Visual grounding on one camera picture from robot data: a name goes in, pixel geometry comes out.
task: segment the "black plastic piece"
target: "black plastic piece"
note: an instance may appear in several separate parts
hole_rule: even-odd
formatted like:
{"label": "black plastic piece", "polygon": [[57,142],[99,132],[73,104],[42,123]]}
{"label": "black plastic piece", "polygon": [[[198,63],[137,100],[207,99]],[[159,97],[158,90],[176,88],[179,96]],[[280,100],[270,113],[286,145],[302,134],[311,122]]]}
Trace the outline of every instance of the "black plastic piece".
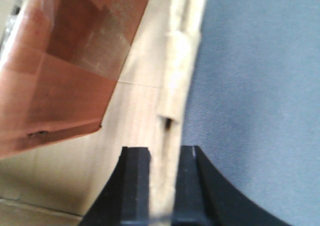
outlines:
{"label": "black plastic piece", "polygon": [[215,219],[218,225],[225,226],[289,225],[244,196],[212,165],[200,147],[194,148],[206,214],[209,218]]}
{"label": "black plastic piece", "polygon": [[147,148],[122,148],[109,181],[79,226],[147,226],[149,167]]}
{"label": "black plastic piece", "polygon": [[180,151],[172,226],[209,226],[193,147]]}
{"label": "black plastic piece", "polygon": [[[147,148],[124,147],[113,174],[79,226],[147,226],[149,167]],[[172,226],[288,226],[238,191],[197,146],[181,147],[170,219]]]}

